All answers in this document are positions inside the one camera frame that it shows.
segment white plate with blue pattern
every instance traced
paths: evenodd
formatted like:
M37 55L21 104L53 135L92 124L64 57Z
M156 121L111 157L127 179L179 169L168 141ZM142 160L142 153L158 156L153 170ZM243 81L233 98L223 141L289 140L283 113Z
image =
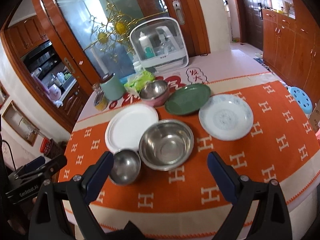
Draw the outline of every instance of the white plate with blue pattern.
M200 108L199 120L203 129L214 138L235 141L250 132L253 113L241 98L220 94L209 98Z

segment metal bowl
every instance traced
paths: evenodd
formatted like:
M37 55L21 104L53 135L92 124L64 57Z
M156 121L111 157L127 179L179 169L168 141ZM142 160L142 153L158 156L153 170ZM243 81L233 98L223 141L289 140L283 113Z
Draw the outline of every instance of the metal bowl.
M116 185L129 185L139 175L141 160L137 152L130 149L119 150L114 154L114 165L109 177Z
M169 90L168 83L164 80L154 80L141 89L139 96L142 100L154 100Z
M139 154L149 168L169 171L189 158L193 144L193 133L185 123L162 120L150 126L142 135Z

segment plate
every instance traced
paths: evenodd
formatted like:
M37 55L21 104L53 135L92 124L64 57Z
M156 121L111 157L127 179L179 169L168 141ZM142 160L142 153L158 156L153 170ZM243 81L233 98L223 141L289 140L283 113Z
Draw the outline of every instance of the plate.
M169 114L191 114L199 110L208 101L210 95L211 90L207 85L188 85L175 91L164 107Z
M138 151L143 133L158 122L157 111L145 104L128 106L116 114L108 124L105 142L110 152L120 149Z
M211 136L222 141L234 141L250 132L253 113L241 98L221 94L211 97L200 109L199 120Z

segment bolt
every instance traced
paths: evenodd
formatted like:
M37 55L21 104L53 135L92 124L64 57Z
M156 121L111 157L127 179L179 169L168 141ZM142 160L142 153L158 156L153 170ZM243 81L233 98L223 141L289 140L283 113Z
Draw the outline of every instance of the bolt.
M45 179L43 182L43 185L48 186L50 184L50 180L49 179Z
M79 175L79 174L74 175L74 176L73 176L73 180L74 180L74 181L79 181L79 180L81 180L81 175Z
M242 181L248 181L248 180L249 180L249 177L248 177L247 175L241 175L241 176L240 176L240 179L241 179Z
M271 184L272 184L273 186L278 186L279 182L276 181L275 179L272 179L272 180L271 180Z

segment orange tablecloth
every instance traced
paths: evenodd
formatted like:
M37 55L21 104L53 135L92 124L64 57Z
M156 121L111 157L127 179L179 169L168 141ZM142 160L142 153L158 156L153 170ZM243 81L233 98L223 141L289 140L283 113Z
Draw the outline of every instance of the orange tablecloth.
M193 152L173 171L153 171L142 165L139 180L126 187L116 186L108 179L91 204L101 226L121 229L131 220L143 233L155 238L213 235L231 207L206 166L207 155L213 150L239 174L252 180L277 179L287 203L297 198L320 173L315 165L320 160L319 145L305 114L286 88L270 75L208 84L212 93L235 94L250 105L254 125L247 136L237 141L212 138L201 127L198 113L173 116L164 107L158 108L159 119L178 119L189 125L195 137ZM83 174L108 150L105 130L120 110L94 117L92 126L87 127L88 120L76 126L66 150L68 164L60 172L59 181ZM65 209L72 212L68 202ZM246 225L252 223L253 217L254 207Z

